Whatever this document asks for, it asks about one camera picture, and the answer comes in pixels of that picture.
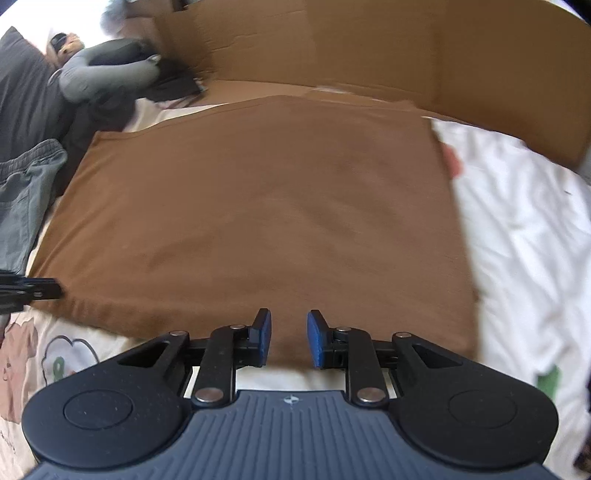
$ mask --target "brown cloth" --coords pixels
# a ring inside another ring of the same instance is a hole
[[[310,309],[473,354],[449,180],[402,110],[276,96],[98,134],[33,266],[67,295],[35,306],[140,338],[203,338],[267,307],[272,364],[311,365]]]

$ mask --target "logo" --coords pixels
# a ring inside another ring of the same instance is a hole
[[[288,405],[295,405],[296,403],[298,403],[300,401],[300,399],[298,397],[296,397],[295,395],[288,395],[287,397],[285,397],[283,399],[283,401],[285,403],[287,403]]]

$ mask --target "gray pillow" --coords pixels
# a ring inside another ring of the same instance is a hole
[[[11,27],[0,38],[0,162],[16,158],[49,138],[58,140],[72,122],[55,68]]]

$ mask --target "ribbed gray plate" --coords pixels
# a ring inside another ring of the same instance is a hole
[[[113,472],[42,464],[30,480],[551,480],[541,465],[512,472],[454,470],[421,455],[383,411],[349,405],[340,391],[241,391],[202,410],[168,450]]]

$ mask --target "cardboard flap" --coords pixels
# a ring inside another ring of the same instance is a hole
[[[570,168],[590,139],[591,28],[543,0],[201,0],[188,10],[159,17],[168,43],[218,79],[410,99]]]
[[[434,108],[575,168],[591,128],[591,28],[541,0],[452,0]]]
[[[321,85],[429,105],[438,89],[444,0],[307,3]]]
[[[189,6],[224,80],[316,85],[316,51],[303,0],[200,1]]]

